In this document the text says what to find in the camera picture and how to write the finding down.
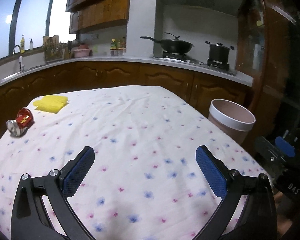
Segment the person's right hand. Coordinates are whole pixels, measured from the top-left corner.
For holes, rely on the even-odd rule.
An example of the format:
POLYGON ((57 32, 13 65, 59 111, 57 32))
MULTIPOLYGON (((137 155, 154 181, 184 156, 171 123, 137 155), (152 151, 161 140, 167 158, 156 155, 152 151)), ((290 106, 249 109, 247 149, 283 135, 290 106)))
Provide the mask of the person's right hand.
POLYGON ((277 239, 281 239, 293 224, 286 216, 292 207, 292 202, 280 191, 274 194, 274 200, 277 214, 277 239))

